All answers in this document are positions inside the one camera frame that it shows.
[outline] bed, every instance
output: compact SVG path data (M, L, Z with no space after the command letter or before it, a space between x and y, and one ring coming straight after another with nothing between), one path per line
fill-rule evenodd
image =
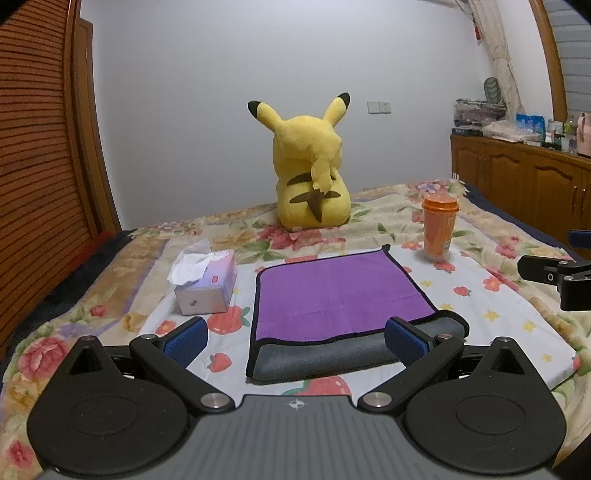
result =
M556 289L520 279L516 258L523 254L578 257L495 209L474 187L436 180L366 190L353 197L350 221L339 228L289 233L278 225L274 205L260 205L118 234L46 297L12 338L0 395L4 478L28 480L39 473L27 440L27 415L76 339L90 334L105 345L121 345L136 337L168 292L170 265L184 247L207 238L213 250L234 249L240 265L251 265L256 271L294 258L376 249L386 243L409 245L421 241L420 192L441 188L460 204L454 247L485 268L491 282L518 292L576 351L576 373L553 390L568 422L558 461L564 459L591 432L587 395L591 313L559 311ZM238 319L248 318L248 312L238 313ZM232 315L226 319L233 320ZM174 326L165 320L155 329L162 334ZM223 357L210 360L209 372L223 369L227 361Z

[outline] blue package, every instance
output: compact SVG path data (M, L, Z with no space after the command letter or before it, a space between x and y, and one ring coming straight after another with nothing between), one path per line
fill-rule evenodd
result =
M540 134L540 141L546 140L546 120L539 115L517 114L517 126L521 128L530 128Z

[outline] pikachu plush toy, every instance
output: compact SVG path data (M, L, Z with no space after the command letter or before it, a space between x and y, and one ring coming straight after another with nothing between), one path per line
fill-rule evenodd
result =
M275 134L277 211L288 230L339 226L349 218L351 199L339 175L343 141L335 132L349 101L349 94L342 93L322 119L300 115L289 120L282 120L266 103L248 103L254 118Z

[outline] black ear tip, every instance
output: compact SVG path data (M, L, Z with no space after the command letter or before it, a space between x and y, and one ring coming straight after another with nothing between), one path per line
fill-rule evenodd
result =
M339 98L341 98L344 101L345 108L349 108L349 103L351 102L351 96L347 92L345 92L345 93L341 93L339 95Z
M258 109L258 105L260 102L253 100L252 102L248 102L248 111L252 114L254 118L256 118L256 110Z

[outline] white wall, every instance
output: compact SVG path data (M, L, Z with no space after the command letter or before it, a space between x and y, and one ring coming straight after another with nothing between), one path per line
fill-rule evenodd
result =
M529 115L554 118L546 57L528 0L496 0L521 102Z
M424 0L83 0L82 17L126 228L274 201L272 136L249 100L320 116L349 92L337 131L358 192L448 176L455 99L483 97L471 22Z

